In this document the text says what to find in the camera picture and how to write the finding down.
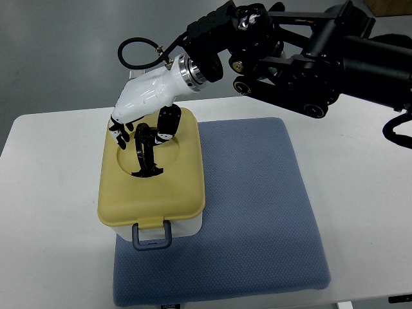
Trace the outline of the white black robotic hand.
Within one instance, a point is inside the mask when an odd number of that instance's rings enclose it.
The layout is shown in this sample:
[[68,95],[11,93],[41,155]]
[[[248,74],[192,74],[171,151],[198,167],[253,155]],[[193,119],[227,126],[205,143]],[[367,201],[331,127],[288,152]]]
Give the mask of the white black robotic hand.
[[192,95],[207,79],[186,54],[174,58],[171,67],[161,67],[131,79],[124,86],[109,121],[109,132],[121,149],[130,141],[133,123],[161,108],[173,105],[180,95]]

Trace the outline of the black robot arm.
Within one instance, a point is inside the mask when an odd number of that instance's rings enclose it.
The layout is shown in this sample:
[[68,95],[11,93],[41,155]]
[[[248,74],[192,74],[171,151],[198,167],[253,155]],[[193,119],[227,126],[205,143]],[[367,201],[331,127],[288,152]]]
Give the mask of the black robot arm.
[[351,1],[321,14],[286,12],[282,3],[266,9],[228,1],[172,42],[183,54],[171,59],[169,50],[156,47],[157,60],[122,90],[109,131],[125,149],[133,124],[159,111],[160,122],[144,131],[144,142],[170,140],[181,117],[174,99],[220,80],[219,54],[228,51],[238,93],[312,118],[324,117],[341,94],[381,104],[398,112],[383,127],[384,137],[411,147],[409,136],[395,132],[411,120],[411,38],[372,37],[374,24]]

